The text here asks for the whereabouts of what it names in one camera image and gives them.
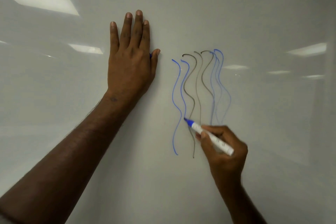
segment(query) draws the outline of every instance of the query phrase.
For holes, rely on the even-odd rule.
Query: whiteboard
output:
[[[336,221],[335,0],[0,1],[2,194],[98,103],[107,89],[109,23],[120,31],[124,14],[141,9],[151,50],[161,49],[156,78],[67,223],[231,223],[197,143],[193,158],[183,122],[174,139],[178,156],[172,146],[180,117],[172,59],[181,65],[174,99],[183,108],[182,55],[214,49],[223,53],[220,80],[231,96],[229,102],[223,92],[217,114],[224,116],[230,103],[222,124],[249,147],[243,184],[257,208],[269,223]],[[308,48],[315,44],[319,51]],[[201,72],[212,55],[202,56]],[[194,65],[192,57],[183,59]],[[213,65],[204,72],[208,87]],[[186,90],[195,98],[197,80],[208,124],[212,97],[198,69]],[[192,101],[184,97],[189,115]],[[199,115],[196,99],[192,117]]]

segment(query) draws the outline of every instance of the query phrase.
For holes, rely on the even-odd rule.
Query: whiteboard marker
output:
[[[197,133],[202,133],[202,131],[204,131],[205,133],[207,133],[212,141],[212,143],[214,145],[217,146],[218,149],[222,150],[223,152],[225,152],[227,155],[231,156],[233,154],[233,152],[235,150],[233,150],[233,148],[231,146],[229,146],[227,143],[223,142],[222,140],[220,140],[218,137],[214,136],[212,133],[210,133],[209,131],[204,130],[203,128],[201,128],[200,125],[198,125],[196,122],[194,122],[193,120],[189,120],[184,118],[184,120],[187,122],[188,126],[191,127],[193,130],[195,130]]]

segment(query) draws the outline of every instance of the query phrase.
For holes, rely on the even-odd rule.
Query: dark skin arm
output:
[[[24,224],[65,223],[120,126],[155,77],[149,22],[127,13],[119,40],[110,24],[108,90],[95,109],[0,198],[0,212]]]
[[[241,184],[241,175],[248,153],[247,145],[227,126],[202,126],[203,129],[233,147],[232,156],[217,153],[205,132],[196,133],[206,155],[216,186],[229,209],[234,224],[266,224]]]

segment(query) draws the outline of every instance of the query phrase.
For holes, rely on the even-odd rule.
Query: forearm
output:
[[[0,210],[22,223],[64,223],[133,106],[104,96],[78,127],[0,198]]]
[[[234,224],[266,224],[241,184],[221,191]]]

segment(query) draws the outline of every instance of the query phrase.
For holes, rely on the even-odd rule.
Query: left hand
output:
[[[110,24],[111,50],[108,59],[105,96],[113,102],[135,104],[151,85],[156,72],[160,49],[149,58],[149,21],[142,21],[137,10],[131,34],[132,14],[126,13],[120,40],[115,22]]]

